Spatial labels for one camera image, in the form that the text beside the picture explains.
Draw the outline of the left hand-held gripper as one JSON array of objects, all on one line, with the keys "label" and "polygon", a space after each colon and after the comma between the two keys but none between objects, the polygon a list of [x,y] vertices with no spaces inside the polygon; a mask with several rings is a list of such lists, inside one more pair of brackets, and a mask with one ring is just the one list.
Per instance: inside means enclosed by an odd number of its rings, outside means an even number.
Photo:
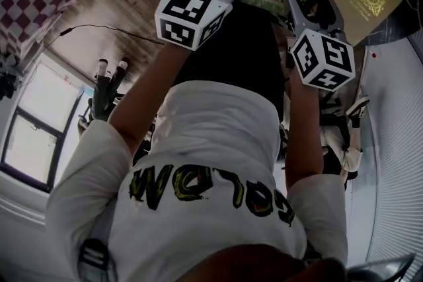
[{"label": "left hand-held gripper", "polygon": [[197,50],[222,26],[234,0],[160,0],[155,11],[157,37]]}]

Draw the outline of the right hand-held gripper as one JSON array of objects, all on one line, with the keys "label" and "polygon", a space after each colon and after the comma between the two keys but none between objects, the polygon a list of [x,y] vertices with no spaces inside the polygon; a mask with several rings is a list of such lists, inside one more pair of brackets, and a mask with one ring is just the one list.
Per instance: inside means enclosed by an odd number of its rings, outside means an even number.
[{"label": "right hand-held gripper", "polygon": [[356,76],[353,47],[347,43],[344,19],[334,0],[319,1],[319,22],[310,21],[300,0],[284,0],[296,41],[290,53],[302,83],[336,91]]}]

